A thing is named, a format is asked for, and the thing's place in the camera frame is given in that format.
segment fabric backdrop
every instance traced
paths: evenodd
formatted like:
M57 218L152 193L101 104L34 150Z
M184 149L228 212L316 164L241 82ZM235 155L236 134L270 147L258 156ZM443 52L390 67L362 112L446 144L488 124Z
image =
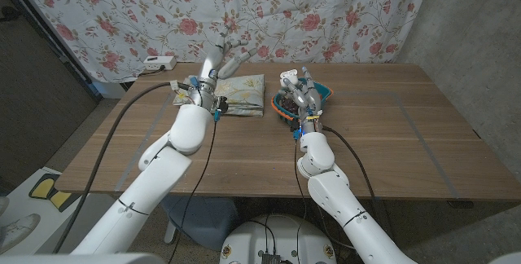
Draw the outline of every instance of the fabric backdrop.
M90 75L133 81L149 55L204 59L223 23L252 62L393 61L422 0L34 0ZM240 53L237 49L228 57Z

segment patterned pouch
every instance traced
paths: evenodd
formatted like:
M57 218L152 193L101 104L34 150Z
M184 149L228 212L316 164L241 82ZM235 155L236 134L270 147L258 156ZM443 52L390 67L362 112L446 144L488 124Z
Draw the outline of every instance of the patterned pouch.
M190 83L190 77L184 81ZM225 96L229 105L227 115L262 117L264 110L264 75L231 77L217 81L216 96ZM173 105L189 104L187 92L180 89Z

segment blue bowl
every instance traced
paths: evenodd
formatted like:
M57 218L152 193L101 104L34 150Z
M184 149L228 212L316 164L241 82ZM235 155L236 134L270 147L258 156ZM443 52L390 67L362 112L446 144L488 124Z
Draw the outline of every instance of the blue bowl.
M304 77L299 77L299 80L302 81L304 84L307 84L307 80ZM330 98L333 95L333 90L324 86L323 84L319 82L314 82L315 88L317 89L318 93L321 97L321 104L322 108L324 108L324 105L326 104L326 101L328 98ZM280 99L282 96L277 93L272 99L271 99L271 107L275 109L275 111L278 113L280 118L285 121L288 125L291 125L291 122L294 119L299 119L299 117L296 114L293 114L291 112L288 112L286 109L282 108L280 106Z

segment power strip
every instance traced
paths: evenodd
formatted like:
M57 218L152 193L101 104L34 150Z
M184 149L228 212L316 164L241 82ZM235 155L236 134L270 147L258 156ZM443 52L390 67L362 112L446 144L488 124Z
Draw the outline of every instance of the power strip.
M173 56L148 56L143 63L147 66L147 70L156 71L162 65L164 65L164 70L173 70L177 61Z

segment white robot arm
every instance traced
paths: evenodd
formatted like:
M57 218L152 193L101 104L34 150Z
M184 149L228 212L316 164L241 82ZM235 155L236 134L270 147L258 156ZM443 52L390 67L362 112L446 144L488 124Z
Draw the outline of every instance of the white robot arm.
M152 210L186 172L192 162L186 155L197 152L203 143L212 122L210 111L216 111L217 122L218 115L227 110L226 99L213 94L217 76L230 77L243 61L256 53L256 49L252 49L222 67L225 53L247 44L245 41L225 43L228 29L225 26L217 44L208 53L199 77L192 80L189 95L194 104L181 106L172 128L143 153L138 163L142 172L72 254L125 252Z
M309 194L344 229L364 263L415 263L400 251L349 189L348 178L336 165L322 133L320 95L308 70L303 71L307 84L298 81L296 70L292 70L281 73L281 85L282 93L300 106L300 150L305 154L297 165L308 179Z

